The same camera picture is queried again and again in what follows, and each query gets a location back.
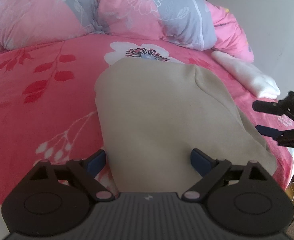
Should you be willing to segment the beige zip hoodie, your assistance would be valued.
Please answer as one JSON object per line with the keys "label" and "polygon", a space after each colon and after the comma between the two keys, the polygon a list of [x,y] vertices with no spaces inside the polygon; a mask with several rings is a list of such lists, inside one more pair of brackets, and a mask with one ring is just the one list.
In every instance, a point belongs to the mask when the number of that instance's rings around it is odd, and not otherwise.
{"label": "beige zip hoodie", "polygon": [[276,158],[222,81],[191,64],[123,58],[95,83],[104,149],[121,192],[184,193],[200,180],[191,151],[236,165]]}

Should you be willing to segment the white folded garment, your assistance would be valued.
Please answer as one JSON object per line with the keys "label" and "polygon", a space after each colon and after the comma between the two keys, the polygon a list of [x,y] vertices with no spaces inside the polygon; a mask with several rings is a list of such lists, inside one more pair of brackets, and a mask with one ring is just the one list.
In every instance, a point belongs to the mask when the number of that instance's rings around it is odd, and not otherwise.
{"label": "white folded garment", "polygon": [[253,64],[221,51],[212,52],[211,57],[256,98],[276,99],[281,94],[276,81]]}

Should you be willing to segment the pink grey floral duvet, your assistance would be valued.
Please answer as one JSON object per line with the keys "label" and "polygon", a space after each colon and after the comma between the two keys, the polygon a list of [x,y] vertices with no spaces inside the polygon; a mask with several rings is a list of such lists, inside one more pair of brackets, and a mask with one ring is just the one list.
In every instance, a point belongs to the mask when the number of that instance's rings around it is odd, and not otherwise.
{"label": "pink grey floral duvet", "polygon": [[88,34],[164,40],[254,60],[236,18],[205,0],[0,0],[0,53]]}

